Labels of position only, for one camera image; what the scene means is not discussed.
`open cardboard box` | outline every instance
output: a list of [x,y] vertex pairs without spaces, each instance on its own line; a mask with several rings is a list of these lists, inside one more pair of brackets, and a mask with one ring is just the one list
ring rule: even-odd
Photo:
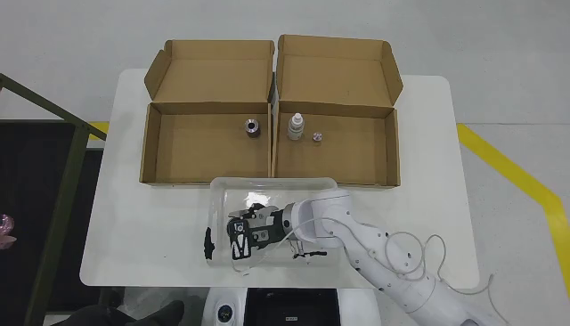
[[[388,42],[281,36],[272,176],[398,186],[394,103],[402,89]],[[291,141],[288,124],[296,112],[305,129]],[[322,133],[320,143],[313,142],[313,132]]]
[[[208,183],[271,174],[272,41],[169,40],[144,78],[140,181]],[[249,138],[245,122],[258,121]]]

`clear plastic container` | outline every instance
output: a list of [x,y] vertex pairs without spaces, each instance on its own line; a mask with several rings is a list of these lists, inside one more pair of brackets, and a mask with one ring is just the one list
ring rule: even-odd
[[[217,177],[210,184],[210,209],[208,227],[211,228],[211,240],[215,245],[212,259],[207,259],[211,266],[232,265],[230,238],[226,225],[230,221],[230,212],[250,208],[254,202],[266,206],[284,208],[291,202],[310,198],[314,193],[334,189],[337,183],[328,178],[314,179],[249,179],[240,177]],[[277,243],[264,249],[253,248],[252,257],[234,261],[236,266],[251,266],[256,264],[264,254],[269,253],[260,266],[331,266],[336,265],[340,258],[340,249],[323,249],[312,243],[304,242],[305,253],[326,251],[326,256],[293,258],[294,251],[288,241],[275,249]]]

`black panel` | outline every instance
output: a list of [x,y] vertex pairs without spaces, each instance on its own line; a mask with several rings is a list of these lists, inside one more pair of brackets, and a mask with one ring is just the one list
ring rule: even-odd
[[[66,123],[0,122],[0,213],[14,218],[18,240],[0,250],[0,314],[23,324],[74,127]],[[102,153],[89,151],[77,188],[52,306],[96,304],[99,289],[78,278]]]
[[244,326],[340,326],[336,289],[248,289]]

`cardboard box lid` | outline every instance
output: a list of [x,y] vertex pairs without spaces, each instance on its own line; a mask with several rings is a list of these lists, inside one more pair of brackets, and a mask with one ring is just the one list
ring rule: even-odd
[[154,102],[267,102],[271,40],[168,40],[144,77]]
[[282,35],[277,60],[282,102],[394,107],[403,89],[383,40]]

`bottle cap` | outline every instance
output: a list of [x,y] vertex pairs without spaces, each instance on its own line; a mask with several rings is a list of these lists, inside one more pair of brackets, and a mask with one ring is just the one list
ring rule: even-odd
[[300,113],[295,113],[295,116],[293,116],[291,122],[295,126],[301,126],[303,124],[303,116],[301,116]]

